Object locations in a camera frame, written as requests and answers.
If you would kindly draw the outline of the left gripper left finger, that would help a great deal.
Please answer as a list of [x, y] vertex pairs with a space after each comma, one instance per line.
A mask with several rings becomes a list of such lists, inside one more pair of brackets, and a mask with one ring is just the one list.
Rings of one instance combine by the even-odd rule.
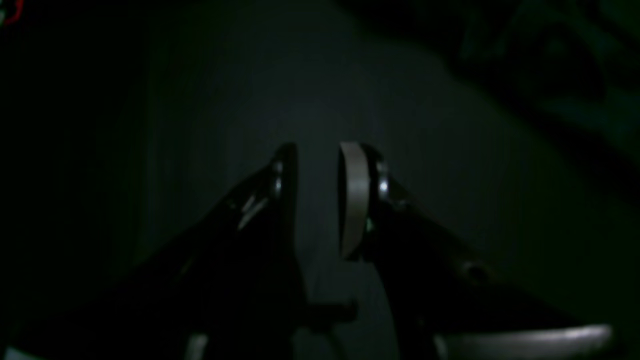
[[290, 360], [306, 297], [288, 142], [119, 284], [30, 328], [44, 360]]

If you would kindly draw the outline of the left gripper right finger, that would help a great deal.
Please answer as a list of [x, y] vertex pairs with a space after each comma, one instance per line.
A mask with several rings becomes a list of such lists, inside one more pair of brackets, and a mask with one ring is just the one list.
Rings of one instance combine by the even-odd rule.
[[588, 324], [510, 283], [431, 217], [361, 142], [338, 151], [340, 254], [374, 265], [403, 360], [606, 360], [608, 324]]

